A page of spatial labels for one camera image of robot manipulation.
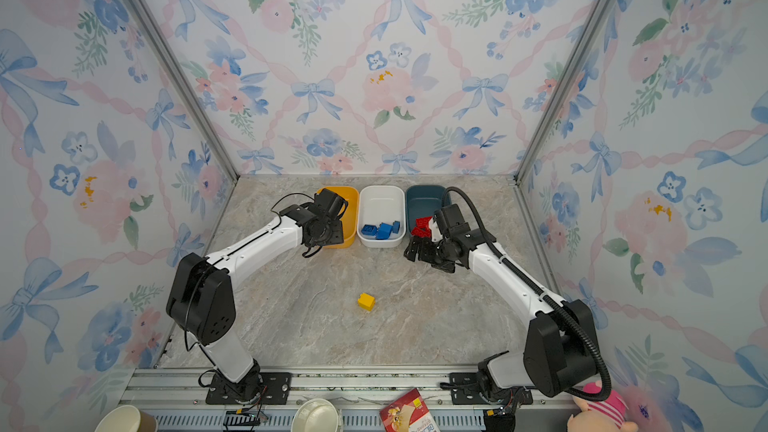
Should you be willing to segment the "red lego brick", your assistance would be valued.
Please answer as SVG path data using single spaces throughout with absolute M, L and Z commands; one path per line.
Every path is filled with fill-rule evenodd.
M 410 234 L 413 237 L 431 239 L 433 232 L 431 226 L 433 220 L 431 217 L 422 217 L 415 220 L 415 225 L 412 227 Z

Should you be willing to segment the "yellow plastic bin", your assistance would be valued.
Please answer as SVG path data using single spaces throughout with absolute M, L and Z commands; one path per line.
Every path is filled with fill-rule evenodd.
M 354 243 L 356 237 L 359 191 L 350 186 L 326 186 L 326 189 L 338 194 L 347 202 L 347 208 L 341 217 L 343 242 L 331 245 L 330 249 L 348 248 Z

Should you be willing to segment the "dark teal plastic bin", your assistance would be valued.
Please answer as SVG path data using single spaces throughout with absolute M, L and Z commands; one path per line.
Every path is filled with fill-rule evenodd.
M 432 217 L 443 207 L 445 187 L 436 184 L 413 185 L 405 191 L 407 232 L 416 227 L 416 220 Z

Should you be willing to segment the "white plastic bin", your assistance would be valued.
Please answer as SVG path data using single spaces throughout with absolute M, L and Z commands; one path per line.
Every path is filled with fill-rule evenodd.
M 365 224 L 379 227 L 381 223 L 393 224 L 401 222 L 398 234 L 391 234 L 388 240 L 377 240 L 376 237 L 366 237 L 360 232 Z M 370 185 L 360 191 L 360 202 L 357 217 L 357 236 L 361 243 L 369 249 L 397 247 L 406 235 L 405 192 L 391 185 Z

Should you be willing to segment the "yellow lego brick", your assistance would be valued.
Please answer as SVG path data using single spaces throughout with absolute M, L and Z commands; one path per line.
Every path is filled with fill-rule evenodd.
M 376 299 L 367 293 L 361 293 L 357 299 L 358 306 L 368 312 L 371 312 L 376 304 Z

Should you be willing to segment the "blue lego brick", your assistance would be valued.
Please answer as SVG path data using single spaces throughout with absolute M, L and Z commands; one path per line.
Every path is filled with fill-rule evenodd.
M 381 223 L 376 233 L 377 240 L 388 240 L 392 234 L 393 226 L 389 223 Z
M 378 227 L 373 224 L 365 224 L 360 232 L 363 236 L 366 237 L 376 237 L 378 234 Z

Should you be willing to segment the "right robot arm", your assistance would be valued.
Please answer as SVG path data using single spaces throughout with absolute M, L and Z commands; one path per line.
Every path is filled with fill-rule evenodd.
M 612 383 L 590 308 L 567 301 L 523 270 L 495 237 L 475 230 L 439 241 L 410 239 L 404 256 L 447 273 L 470 270 L 490 285 L 527 324 L 523 350 L 503 351 L 478 364 L 478 386 L 490 402 L 515 387 L 552 398 L 561 393 L 586 401 L 609 398 Z

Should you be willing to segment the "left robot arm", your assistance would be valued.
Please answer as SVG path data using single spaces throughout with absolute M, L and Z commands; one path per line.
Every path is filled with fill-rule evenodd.
M 219 251 L 191 252 L 177 266 L 166 313 L 213 365 L 212 385 L 228 399 L 250 404 L 264 393 L 260 366 L 232 330 L 235 291 L 279 255 L 303 247 L 304 258 L 343 242 L 348 201 L 323 189 L 304 203 L 274 211 L 264 227 Z

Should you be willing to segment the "red snack box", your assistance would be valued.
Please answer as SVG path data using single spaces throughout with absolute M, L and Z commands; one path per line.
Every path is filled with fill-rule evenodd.
M 439 426 L 417 388 L 413 388 L 379 411 L 387 432 L 439 432 Z

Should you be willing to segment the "white paper cup centre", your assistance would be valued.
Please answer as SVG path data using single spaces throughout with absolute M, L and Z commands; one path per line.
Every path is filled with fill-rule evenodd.
M 315 398 L 302 404 L 291 423 L 291 432 L 341 432 L 341 412 L 328 400 Z

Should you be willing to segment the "pink plush toy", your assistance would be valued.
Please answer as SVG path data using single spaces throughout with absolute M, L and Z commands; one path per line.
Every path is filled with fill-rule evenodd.
M 628 405 L 616 391 L 605 401 L 587 401 L 574 397 L 579 412 L 567 421 L 568 432 L 637 432 L 639 426 L 626 418 Z

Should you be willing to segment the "paper cup left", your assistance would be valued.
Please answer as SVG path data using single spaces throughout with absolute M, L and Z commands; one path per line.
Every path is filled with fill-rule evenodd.
M 105 415 L 95 432 L 157 432 L 157 420 L 132 405 L 122 405 Z

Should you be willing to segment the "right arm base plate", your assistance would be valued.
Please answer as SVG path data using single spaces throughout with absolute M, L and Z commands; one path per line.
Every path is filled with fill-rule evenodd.
M 515 405 L 532 405 L 532 392 L 522 386 L 500 389 L 481 372 L 452 372 L 440 389 L 448 391 L 453 405 L 483 405 L 504 408 Z

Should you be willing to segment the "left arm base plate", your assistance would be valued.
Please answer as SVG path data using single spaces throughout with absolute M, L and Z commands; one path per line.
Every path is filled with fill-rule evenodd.
M 207 405 L 286 405 L 293 375 L 289 372 L 259 372 L 240 382 L 229 381 L 216 372 L 208 385 Z

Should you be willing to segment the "aluminium rail frame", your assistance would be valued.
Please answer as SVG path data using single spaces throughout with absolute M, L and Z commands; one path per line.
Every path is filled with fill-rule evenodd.
M 412 389 L 418 389 L 442 431 L 486 431 L 489 404 L 473 396 L 441 389 L 451 374 L 473 380 L 471 366 L 381 366 L 285 368 L 289 381 L 274 379 L 267 368 L 265 399 L 243 414 L 237 404 L 208 402 L 214 390 L 205 368 L 136 370 L 120 399 L 154 416 L 161 431 L 288 431 L 299 408 L 313 399 L 330 402 L 340 415 L 343 431 L 381 431 L 380 411 Z

